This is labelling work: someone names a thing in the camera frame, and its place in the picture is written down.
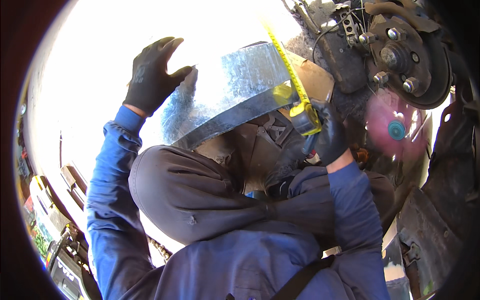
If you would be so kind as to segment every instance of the gloved hand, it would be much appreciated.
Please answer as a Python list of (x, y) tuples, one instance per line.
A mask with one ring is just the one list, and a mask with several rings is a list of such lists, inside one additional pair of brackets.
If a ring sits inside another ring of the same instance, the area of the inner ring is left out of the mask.
[(165, 99), (192, 71), (187, 66), (167, 74), (167, 62), (183, 38), (164, 37), (147, 46), (133, 60), (132, 80), (123, 104), (132, 105), (151, 117)]
[(327, 166), (348, 149), (345, 127), (333, 104), (313, 98), (310, 102), (322, 123), (322, 131), (318, 134), (314, 149), (322, 160), (322, 165)]

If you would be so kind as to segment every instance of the blue sleeve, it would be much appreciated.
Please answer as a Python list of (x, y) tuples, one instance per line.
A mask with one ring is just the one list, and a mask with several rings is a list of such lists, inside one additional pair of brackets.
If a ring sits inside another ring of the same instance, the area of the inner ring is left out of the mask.
[(152, 270), (146, 234), (128, 187), (145, 122), (122, 106), (103, 128), (105, 141), (88, 190), (87, 231), (103, 299), (119, 299)]
[(335, 237), (342, 248), (332, 268), (356, 299), (390, 299), (382, 262), (382, 225), (367, 175), (352, 162), (328, 174)]

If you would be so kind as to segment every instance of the person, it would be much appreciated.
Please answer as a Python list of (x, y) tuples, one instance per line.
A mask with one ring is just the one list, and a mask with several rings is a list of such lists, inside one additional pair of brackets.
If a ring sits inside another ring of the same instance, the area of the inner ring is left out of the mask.
[[(145, 119), (192, 70), (167, 73), (182, 41), (166, 37), (143, 49), (125, 101), (104, 127), (86, 205), (103, 299), (265, 300), (284, 286), (300, 287), (296, 295), (283, 289), (290, 299), (388, 299), (374, 201), (393, 197), (393, 188), (359, 170), (329, 103), (312, 99), (323, 119), (315, 149), (326, 167), (295, 170), (302, 145), (293, 135), (265, 180), (275, 201), (240, 193), (238, 155), (227, 144), (219, 163), (165, 145), (138, 156)], [(186, 245), (165, 266), (152, 267), (139, 209)], [(322, 238), (331, 236), (341, 252), (319, 260)], [(300, 273), (300, 284), (286, 285)]]

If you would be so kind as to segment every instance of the tape measure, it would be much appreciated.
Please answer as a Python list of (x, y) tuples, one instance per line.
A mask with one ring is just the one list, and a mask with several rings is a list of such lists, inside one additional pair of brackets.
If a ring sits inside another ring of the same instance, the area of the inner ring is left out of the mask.
[(293, 86), (300, 97), (300, 104), (297, 106), (292, 107), (290, 110), (290, 117), (292, 119), (293, 127), (301, 134), (301, 135), (312, 135), (318, 133), (322, 130), (322, 125), (320, 120), (318, 119), (317, 113), (315, 109), (313, 109), (310, 100), (308, 99), (307, 92), (303, 87), (300, 78), (295, 71), (290, 59), (287, 56), (287, 51), (282, 43), (280, 43), (273, 34), (270, 27), (266, 24), (266, 22), (262, 22), (264, 28), (267, 30), (272, 43), (274, 44), (276, 50), (280, 54), (285, 67), (292, 79)]

